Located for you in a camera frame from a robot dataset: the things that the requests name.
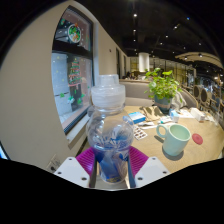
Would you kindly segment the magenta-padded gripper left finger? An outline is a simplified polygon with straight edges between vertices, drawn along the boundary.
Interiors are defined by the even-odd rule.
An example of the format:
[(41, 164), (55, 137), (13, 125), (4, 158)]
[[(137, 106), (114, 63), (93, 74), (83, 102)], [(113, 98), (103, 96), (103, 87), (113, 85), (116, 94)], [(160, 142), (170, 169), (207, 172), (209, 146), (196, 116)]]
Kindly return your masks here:
[(94, 188), (96, 172), (97, 161), (89, 148), (77, 157), (68, 157), (54, 174), (81, 187)]

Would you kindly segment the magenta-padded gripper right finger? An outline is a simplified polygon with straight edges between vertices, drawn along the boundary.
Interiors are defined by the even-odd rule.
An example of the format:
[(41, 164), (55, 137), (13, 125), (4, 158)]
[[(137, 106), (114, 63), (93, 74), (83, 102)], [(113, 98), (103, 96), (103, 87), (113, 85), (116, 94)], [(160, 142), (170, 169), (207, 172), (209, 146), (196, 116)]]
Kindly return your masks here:
[(131, 147), (128, 159), (128, 176), (131, 188), (139, 188), (159, 180), (170, 172), (157, 157), (148, 157)]

